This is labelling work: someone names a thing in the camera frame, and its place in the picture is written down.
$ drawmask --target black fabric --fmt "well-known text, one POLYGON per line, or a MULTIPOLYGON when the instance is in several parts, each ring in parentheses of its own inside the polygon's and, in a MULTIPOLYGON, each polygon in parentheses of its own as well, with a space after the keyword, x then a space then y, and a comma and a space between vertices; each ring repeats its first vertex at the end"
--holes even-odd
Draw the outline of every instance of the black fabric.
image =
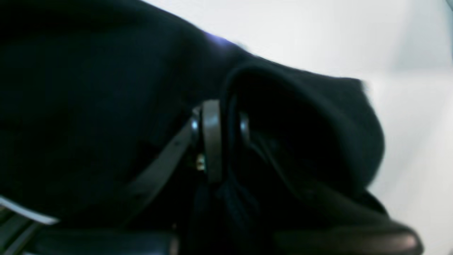
MULTIPOLYGON (((0 194, 33 210, 67 219, 102 200, 211 98, 223 114, 236 98, 302 171, 351 197, 378 169, 383 134, 359 80, 272 63, 138 0, 11 1, 0 21, 0 194)), ((230 212, 292 203, 271 170, 236 166, 217 193, 237 197, 230 212), (284 198, 261 203, 272 190, 284 198)), ((282 213, 269 217, 286 226, 282 213)))

